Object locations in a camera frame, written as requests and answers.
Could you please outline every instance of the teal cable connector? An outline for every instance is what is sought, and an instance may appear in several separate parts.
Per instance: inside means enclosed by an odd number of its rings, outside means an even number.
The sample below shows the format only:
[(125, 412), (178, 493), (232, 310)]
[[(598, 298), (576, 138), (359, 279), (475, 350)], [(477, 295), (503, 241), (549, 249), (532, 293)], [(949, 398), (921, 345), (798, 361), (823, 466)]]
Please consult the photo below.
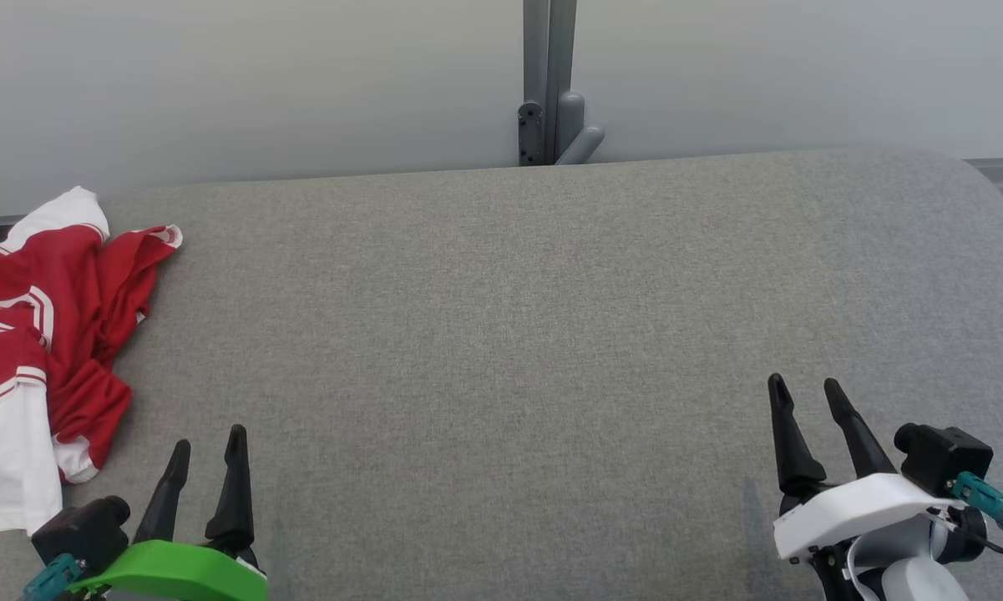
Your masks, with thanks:
[(971, 472), (962, 472), (951, 493), (958, 499), (990, 516), (1003, 532), (1003, 494)]
[(52, 601), (67, 590), (67, 585), (81, 577), (84, 568), (85, 563), (69, 553), (58, 555), (30, 581), (19, 601)]

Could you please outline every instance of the white wall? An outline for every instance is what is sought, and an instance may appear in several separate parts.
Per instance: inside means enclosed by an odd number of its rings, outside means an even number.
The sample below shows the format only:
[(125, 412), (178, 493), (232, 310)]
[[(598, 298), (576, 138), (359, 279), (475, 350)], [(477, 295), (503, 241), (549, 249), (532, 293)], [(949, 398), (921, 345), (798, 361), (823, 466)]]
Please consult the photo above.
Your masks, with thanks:
[(0, 216), (70, 187), (517, 165), (521, 4), (0, 0)]
[(581, 0), (596, 161), (887, 141), (1003, 157), (1003, 0)]
[[(518, 0), (0, 0), (0, 216), (77, 186), (516, 165)], [(1003, 0), (581, 0), (596, 161), (1003, 157)]]

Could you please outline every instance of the gray couch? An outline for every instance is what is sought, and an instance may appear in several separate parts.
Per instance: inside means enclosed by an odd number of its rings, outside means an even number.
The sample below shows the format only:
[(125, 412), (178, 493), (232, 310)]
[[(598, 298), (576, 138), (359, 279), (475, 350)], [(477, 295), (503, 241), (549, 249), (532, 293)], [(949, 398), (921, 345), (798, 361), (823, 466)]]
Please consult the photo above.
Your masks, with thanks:
[[(818, 599), (775, 556), (767, 376), (833, 480), (820, 388), (884, 444), (991, 442), (1003, 490), (1003, 198), (966, 164), (850, 148), (166, 188), (176, 222), (107, 468), (137, 516), (193, 441), (203, 540), (249, 429), (272, 598)], [(890, 448), (898, 464), (901, 455)], [(1003, 544), (1003, 535), (993, 532)], [(0, 600), (39, 570), (0, 534)], [(1003, 601), (1003, 558), (951, 567)]]

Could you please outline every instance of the white sleeve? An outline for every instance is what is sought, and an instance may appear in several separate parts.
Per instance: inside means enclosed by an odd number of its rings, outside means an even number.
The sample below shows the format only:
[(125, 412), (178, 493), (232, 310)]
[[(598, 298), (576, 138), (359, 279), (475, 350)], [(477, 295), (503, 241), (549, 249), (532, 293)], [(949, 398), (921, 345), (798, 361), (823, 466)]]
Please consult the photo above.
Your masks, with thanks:
[(62, 509), (47, 427), (43, 372), (19, 368), (0, 385), (0, 530), (32, 535)]
[(101, 241), (107, 240), (107, 218), (97, 205), (97, 195), (83, 187), (63, 193), (25, 216), (7, 234), (7, 240), (0, 243), (0, 252), (8, 255), (21, 250), (30, 236), (38, 232), (77, 225), (88, 226), (96, 230)]

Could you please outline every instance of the red and white shirt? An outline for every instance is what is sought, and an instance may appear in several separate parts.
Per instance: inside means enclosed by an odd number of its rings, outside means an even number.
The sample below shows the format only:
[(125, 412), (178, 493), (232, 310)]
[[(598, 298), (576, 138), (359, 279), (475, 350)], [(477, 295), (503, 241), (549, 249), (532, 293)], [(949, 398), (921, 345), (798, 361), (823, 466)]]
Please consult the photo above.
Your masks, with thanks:
[(59, 477), (97, 474), (129, 405), (112, 361), (182, 233), (107, 236), (96, 195), (79, 187), (0, 244), (0, 530), (31, 534), (57, 514)]

